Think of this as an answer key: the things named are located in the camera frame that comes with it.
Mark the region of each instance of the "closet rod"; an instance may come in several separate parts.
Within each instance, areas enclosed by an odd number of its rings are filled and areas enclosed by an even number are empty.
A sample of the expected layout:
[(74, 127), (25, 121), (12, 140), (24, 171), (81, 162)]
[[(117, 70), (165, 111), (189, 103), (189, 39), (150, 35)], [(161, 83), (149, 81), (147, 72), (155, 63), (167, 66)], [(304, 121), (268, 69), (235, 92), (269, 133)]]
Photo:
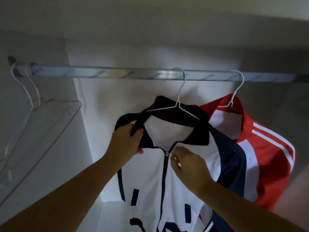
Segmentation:
[[(26, 76), (30, 70), (33, 76), (38, 77), (68, 77), (68, 78), (119, 78), (119, 79), (157, 79), (157, 80), (180, 80), (183, 73), (173, 69), (142, 69), (142, 68), (116, 68), (116, 67), (82, 67), (82, 66), (31, 66), (17, 64), (16, 74)], [(204, 71), (185, 70), (187, 80), (196, 81), (240, 81), (239, 74), (231, 71)], [(243, 72), (245, 81), (252, 82), (305, 82), (308, 76), (288, 73), (260, 73)]]

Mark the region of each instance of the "red collar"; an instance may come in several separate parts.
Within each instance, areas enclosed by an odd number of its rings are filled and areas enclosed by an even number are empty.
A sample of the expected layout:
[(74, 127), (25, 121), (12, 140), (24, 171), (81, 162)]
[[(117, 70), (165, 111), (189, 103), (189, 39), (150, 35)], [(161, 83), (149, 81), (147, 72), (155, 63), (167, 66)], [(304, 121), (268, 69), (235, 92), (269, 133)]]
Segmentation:
[(229, 112), (229, 113), (235, 113), (235, 114), (241, 114), (243, 115), (242, 121), (241, 121), (241, 135), (239, 137), (239, 139), (237, 140), (237, 143), (245, 140), (247, 138), (247, 136), (252, 132), (252, 128), (253, 128), (253, 119), (248, 116), (245, 112), (245, 109), (243, 108), (243, 105), (241, 104), (239, 98), (237, 96), (234, 97), (234, 104), (233, 104), (233, 108), (238, 112), (236, 112), (235, 110), (233, 110), (231, 108), (231, 106), (229, 107), (218, 107), (218, 106), (225, 106), (229, 103), (229, 101), (231, 100), (233, 94), (228, 94), (225, 97), (219, 98), (215, 101), (212, 101), (210, 103), (207, 103), (205, 105), (201, 105), (201, 108), (203, 109), (203, 111), (207, 112), (209, 115), (209, 120), (211, 118), (211, 116), (213, 115), (215, 110), (220, 110), (220, 111), (225, 111), (225, 112)]

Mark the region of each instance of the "hand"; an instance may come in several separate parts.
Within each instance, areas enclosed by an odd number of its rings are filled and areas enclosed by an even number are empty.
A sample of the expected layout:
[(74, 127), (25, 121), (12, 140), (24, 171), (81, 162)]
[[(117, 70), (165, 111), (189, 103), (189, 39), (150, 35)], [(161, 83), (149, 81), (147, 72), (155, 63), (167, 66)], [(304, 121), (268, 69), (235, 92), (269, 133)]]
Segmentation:
[(214, 182), (205, 160), (185, 147), (176, 147), (172, 152), (171, 166), (182, 183), (199, 198)]
[(141, 148), (138, 148), (141, 137), (143, 136), (143, 129), (137, 130), (131, 137), (130, 132), (132, 127), (133, 124), (127, 124), (114, 131), (106, 154), (104, 155), (115, 160), (119, 168), (125, 165), (133, 155), (144, 153)]

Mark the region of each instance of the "clothing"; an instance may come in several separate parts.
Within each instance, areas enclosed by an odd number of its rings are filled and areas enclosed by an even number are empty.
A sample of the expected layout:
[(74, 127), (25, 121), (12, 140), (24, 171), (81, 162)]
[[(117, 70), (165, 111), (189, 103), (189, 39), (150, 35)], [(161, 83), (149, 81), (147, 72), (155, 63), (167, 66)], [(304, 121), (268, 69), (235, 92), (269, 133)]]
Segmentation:
[[(175, 104), (167, 98), (161, 100), (164, 103), (161, 107)], [(195, 105), (184, 106), (193, 114), (200, 110)], [(120, 117), (115, 130), (138, 120), (142, 113)], [(165, 232), (166, 229), (189, 232), (194, 229), (203, 207), (208, 213), (207, 217), (204, 214), (204, 222), (212, 220), (216, 230), (232, 231), (219, 215), (183, 185), (171, 168), (169, 154), (177, 146), (188, 148), (205, 160), (215, 181), (243, 196), (247, 166), (243, 149), (208, 122), (195, 120), (197, 124), (190, 127), (190, 124), (184, 125), (188, 119), (175, 114), (168, 116), (151, 115), (141, 124), (144, 133), (139, 147), (144, 153), (133, 156), (118, 172), (120, 193), (128, 208), (128, 222), (145, 232)]]
[(282, 195), (295, 162), (295, 148), (284, 137), (265, 128), (248, 116), (237, 96), (233, 108), (227, 105), (232, 94), (200, 106), (209, 122), (236, 140), (244, 150), (247, 172), (244, 198), (272, 211)]

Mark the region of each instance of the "white and navy jacket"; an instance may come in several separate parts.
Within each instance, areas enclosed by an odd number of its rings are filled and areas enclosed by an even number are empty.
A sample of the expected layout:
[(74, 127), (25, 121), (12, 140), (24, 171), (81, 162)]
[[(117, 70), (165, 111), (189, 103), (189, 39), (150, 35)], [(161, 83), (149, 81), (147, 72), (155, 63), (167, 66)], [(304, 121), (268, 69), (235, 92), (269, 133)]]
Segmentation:
[[(168, 107), (175, 102), (159, 96), (146, 110), (155, 109), (158, 104)], [(207, 116), (198, 106), (181, 106), (199, 117)], [(192, 121), (183, 116), (178, 118), (169, 111), (152, 113), (144, 122), (139, 117), (145, 115), (146, 110), (123, 115), (115, 126), (117, 130), (136, 121), (133, 129), (144, 129), (139, 145), (144, 154), (133, 156), (118, 172), (119, 190), (127, 205), (128, 223), (134, 227), (132, 231), (190, 232), (199, 214), (207, 225), (205, 230), (232, 231), (219, 215), (184, 186), (171, 168), (169, 155), (177, 146), (188, 148), (205, 160), (215, 181), (243, 196), (246, 156), (242, 148), (214, 129), (208, 119)]]

